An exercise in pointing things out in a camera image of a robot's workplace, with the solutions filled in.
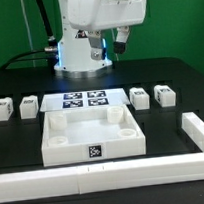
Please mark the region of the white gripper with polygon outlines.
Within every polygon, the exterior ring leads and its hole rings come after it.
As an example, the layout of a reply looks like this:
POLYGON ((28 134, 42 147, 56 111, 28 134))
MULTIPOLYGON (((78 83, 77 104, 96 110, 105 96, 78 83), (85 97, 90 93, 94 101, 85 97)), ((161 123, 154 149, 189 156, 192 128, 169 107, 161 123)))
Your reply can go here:
POLYGON ((67 0, 68 18, 72 28, 87 30, 91 59, 103 59, 103 39, 97 30, 117 27, 113 50, 123 54, 129 37, 129 26, 145 18, 146 0, 67 0))

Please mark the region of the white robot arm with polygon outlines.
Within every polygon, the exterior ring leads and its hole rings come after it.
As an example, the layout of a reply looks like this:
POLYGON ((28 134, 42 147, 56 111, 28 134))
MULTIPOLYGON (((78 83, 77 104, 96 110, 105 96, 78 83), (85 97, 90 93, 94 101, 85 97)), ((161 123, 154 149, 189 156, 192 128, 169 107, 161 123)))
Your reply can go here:
POLYGON ((63 34, 58 43, 55 72, 70 78, 95 77, 109 71, 102 33, 110 29, 113 50, 125 52, 131 28, 144 21, 146 0, 58 0, 63 34))

